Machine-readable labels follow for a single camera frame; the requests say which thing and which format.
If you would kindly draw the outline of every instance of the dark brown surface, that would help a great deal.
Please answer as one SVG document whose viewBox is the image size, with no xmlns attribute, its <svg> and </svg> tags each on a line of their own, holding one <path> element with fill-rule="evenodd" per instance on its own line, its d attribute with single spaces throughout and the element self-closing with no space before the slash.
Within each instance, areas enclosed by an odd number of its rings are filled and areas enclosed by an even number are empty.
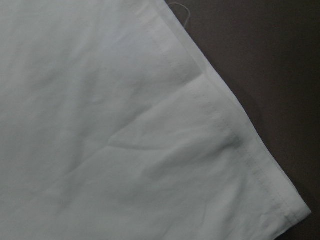
<svg viewBox="0 0 320 240">
<path fill-rule="evenodd" d="M 277 240 L 320 239 L 320 1 L 167 2 L 312 210 Z"/>
</svg>

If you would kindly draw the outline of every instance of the white fabric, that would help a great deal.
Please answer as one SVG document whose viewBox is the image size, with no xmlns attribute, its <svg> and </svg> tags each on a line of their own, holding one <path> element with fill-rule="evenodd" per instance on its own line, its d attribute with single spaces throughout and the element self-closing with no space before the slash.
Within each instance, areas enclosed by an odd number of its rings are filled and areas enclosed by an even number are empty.
<svg viewBox="0 0 320 240">
<path fill-rule="evenodd" d="M 163 0 L 0 12 L 0 239 L 273 240 L 310 213 Z"/>
</svg>

